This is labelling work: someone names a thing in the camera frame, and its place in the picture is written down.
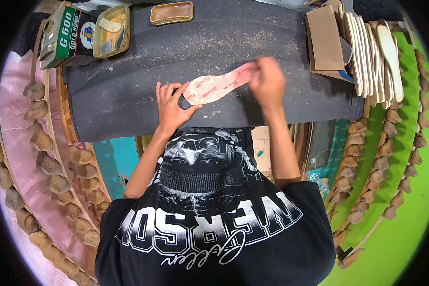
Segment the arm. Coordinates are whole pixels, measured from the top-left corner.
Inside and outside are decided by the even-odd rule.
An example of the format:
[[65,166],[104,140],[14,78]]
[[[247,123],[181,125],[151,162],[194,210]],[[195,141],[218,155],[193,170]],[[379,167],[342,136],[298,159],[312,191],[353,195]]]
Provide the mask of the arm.
[[250,89],[270,129],[270,161],[275,184],[282,188],[300,176],[296,152],[289,136],[282,97],[286,79],[272,57],[257,58]]
[[160,82],[157,83],[156,99],[159,111],[159,125],[148,148],[144,151],[130,176],[124,191],[125,199],[139,199],[143,196],[153,178],[157,159],[164,153],[166,143],[176,129],[188,121],[197,109],[202,107],[201,105],[194,105],[186,110],[179,108],[178,99],[188,85],[189,82],[183,85],[181,83],[170,83],[161,87]]

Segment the hand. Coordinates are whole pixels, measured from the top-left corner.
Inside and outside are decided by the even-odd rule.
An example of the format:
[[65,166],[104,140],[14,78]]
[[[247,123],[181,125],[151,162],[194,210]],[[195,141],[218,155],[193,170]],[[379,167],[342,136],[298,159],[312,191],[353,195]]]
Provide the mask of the hand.
[[202,105],[193,105],[186,110],[178,106],[178,100],[183,94],[184,90],[189,86],[189,82],[169,83],[160,86],[160,82],[156,85],[156,99],[157,109],[159,110],[159,130],[162,130],[168,137],[170,137],[178,127],[189,120],[194,112],[202,108]]
[[257,57],[254,61],[256,70],[253,71],[249,88],[262,112],[274,112],[283,108],[281,98],[285,92],[286,78],[280,65],[273,57]]

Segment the pink insole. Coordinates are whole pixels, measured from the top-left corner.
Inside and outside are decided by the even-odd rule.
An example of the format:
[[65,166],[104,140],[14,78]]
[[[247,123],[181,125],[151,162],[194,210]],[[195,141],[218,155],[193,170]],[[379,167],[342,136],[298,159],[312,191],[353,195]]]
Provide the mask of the pink insole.
[[214,102],[237,87],[249,83],[253,66],[254,63],[247,63],[225,75],[198,77],[189,84],[183,95],[191,105]]

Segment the plastic bottle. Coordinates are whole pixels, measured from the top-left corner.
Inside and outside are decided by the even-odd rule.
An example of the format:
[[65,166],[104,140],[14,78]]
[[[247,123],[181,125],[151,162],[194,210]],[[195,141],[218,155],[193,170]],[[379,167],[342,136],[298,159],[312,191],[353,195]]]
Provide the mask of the plastic bottle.
[[330,193],[329,187],[323,181],[321,181],[321,178],[319,177],[318,174],[313,173],[310,175],[308,179],[309,181],[315,182],[316,184],[318,184],[319,190],[322,191],[323,193],[325,194]]

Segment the cardboard box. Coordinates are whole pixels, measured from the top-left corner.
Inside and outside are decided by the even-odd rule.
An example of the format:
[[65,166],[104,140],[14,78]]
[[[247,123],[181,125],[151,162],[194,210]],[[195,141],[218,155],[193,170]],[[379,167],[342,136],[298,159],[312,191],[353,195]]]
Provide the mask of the cardboard box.
[[331,5],[306,14],[310,71],[354,83],[345,71],[337,21]]

